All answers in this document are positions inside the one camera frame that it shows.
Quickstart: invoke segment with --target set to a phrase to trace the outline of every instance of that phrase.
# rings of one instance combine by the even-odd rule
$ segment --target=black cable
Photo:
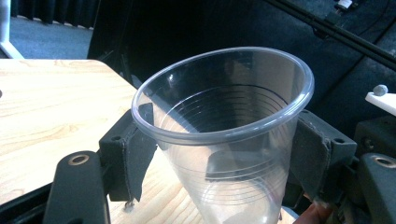
[[[389,3],[390,3],[390,0],[387,0],[387,3],[385,4],[384,9],[382,9],[381,14],[376,18],[375,21],[373,21],[369,26],[367,26],[366,29],[364,29],[360,33],[358,33],[358,35],[363,35],[367,31],[369,31],[382,19],[382,17],[384,17],[385,13],[387,12],[387,10],[389,8]]]

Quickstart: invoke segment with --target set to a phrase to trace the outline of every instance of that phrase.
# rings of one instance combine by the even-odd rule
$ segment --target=screw
[[[125,212],[132,212],[133,209],[134,209],[134,200],[125,203],[125,207],[124,207]]]
[[[364,145],[364,148],[368,149],[369,151],[374,150],[374,142],[369,137],[363,138],[363,145]]]

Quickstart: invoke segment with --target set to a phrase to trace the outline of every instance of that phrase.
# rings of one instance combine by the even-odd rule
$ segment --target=light wood surface
[[[51,182],[64,156],[96,151],[135,93],[103,63],[68,60],[0,60],[0,91],[0,204]],[[109,207],[112,223],[203,223],[159,150],[140,203]]]

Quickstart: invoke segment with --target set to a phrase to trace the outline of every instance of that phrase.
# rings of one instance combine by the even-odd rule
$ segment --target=clear plastic cup
[[[311,70],[286,52],[233,48],[175,63],[137,91],[156,139],[206,223],[277,223]]]

